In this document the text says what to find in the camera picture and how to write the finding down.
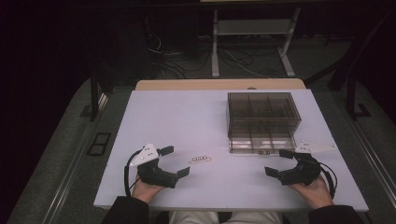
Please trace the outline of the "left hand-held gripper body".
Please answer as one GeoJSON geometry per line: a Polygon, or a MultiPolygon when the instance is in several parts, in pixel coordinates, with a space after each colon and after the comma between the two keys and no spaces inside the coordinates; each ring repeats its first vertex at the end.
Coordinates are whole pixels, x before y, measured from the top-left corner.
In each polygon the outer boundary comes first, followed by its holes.
{"type": "Polygon", "coordinates": [[[157,149],[152,143],[146,144],[129,158],[129,167],[137,168],[137,174],[144,183],[173,189],[178,181],[177,174],[159,167],[161,156],[157,149]]]}

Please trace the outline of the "clear brown drawer box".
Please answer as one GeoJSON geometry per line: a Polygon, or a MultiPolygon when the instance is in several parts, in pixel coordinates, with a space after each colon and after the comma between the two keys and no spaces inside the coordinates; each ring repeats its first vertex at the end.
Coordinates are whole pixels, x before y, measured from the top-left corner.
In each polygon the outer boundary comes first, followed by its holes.
{"type": "Polygon", "coordinates": [[[229,92],[227,103],[231,153],[273,155],[296,148],[302,119],[289,92],[229,92]]]}

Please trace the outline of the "small beaded clear strip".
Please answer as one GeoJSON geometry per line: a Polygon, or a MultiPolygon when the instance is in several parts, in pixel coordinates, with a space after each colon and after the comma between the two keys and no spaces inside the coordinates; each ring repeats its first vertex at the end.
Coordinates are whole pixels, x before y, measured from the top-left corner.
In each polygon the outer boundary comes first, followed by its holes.
{"type": "Polygon", "coordinates": [[[208,156],[198,156],[194,157],[189,161],[189,164],[197,164],[197,163],[202,163],[202,162],[209,162],[212,161],[212,159],[208,156]]]}

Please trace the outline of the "black metal stand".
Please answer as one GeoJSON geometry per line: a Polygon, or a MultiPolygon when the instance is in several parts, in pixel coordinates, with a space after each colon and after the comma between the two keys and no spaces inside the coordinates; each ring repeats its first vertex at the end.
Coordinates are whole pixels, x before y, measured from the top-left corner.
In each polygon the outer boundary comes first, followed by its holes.
{"type": "Polygon", "coordinates": [[[328,35],[350,37],[351,45],[341,59],[304,83],[309,85],[330,74],[328,89],[346,87],[346,111],[354,119],[368,114],[364,108],[355,110],[360,83],[396,122],[396,6],[340,10],[330,17],[328,35]]]}

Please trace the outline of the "black floor frame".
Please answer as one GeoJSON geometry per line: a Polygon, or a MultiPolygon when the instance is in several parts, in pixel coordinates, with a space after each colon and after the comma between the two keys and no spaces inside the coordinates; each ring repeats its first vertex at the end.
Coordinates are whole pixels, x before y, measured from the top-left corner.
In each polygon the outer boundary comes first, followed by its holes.
{"type": "Polygon", "coordinates": [[[106,152],[106,147],[109,143],[111,133],[97,133],[90,145],[87,155],[102,156],[106,152]]]}

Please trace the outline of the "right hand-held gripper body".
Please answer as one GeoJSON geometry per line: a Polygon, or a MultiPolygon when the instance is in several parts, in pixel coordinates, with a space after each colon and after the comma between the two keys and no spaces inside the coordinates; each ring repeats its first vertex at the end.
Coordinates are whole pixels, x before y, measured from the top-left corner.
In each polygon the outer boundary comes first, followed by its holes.
{"type": "Polygon", "coordinates": [[[335,150],[335,145],[325,145],[302,141],[293,150],[293,159],[297,165],[289,170],[279,172],[278,180],[282,185],[310,185],[321,173],[325,174],[330,186],[336,186],[335,172],[327,165],[313,157],[313,153],[335,150]]]}

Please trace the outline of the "person's left hand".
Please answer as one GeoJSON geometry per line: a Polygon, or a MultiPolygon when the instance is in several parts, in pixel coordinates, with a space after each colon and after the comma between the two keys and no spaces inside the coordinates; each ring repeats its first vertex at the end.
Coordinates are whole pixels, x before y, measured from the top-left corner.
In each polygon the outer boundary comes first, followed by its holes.
{"type": "Polygon", "coordinates": [[[162,186],[144,183],[138,175],[135,178],[134,189],[131,196],[142,202],[150,203],[161,190],[163,190],[162,186]]]}

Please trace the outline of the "person's right hand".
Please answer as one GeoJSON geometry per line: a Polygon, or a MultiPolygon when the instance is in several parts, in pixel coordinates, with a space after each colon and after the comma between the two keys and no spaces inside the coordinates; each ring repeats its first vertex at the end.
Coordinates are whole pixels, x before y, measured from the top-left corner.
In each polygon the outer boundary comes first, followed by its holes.
{"type": "Polygon", "coordinates": [[[290,188],[297,191],[313,209],[333,205],[326,182],[321,176],[308,186],[304,184],[293,184],[290,185],[290,188]]]}

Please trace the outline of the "white metal stand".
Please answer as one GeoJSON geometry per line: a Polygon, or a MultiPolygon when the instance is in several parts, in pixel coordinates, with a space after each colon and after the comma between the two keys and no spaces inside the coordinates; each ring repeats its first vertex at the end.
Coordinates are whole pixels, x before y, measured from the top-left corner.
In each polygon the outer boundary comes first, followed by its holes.
{"type": "Polygon", "coordinates": [[[285,19],[223,19],[219,10],[213,12],[212,32],[212,77],[219,77],[219,47],[218,37],[226,35],[283,35],[284,43],[277,49],[278,57],[283,65],[287,77],[295,77],[295,73],[288,58],[288,50],[293,37],[301,9],[295,8],[292,15],[285,19]]]}

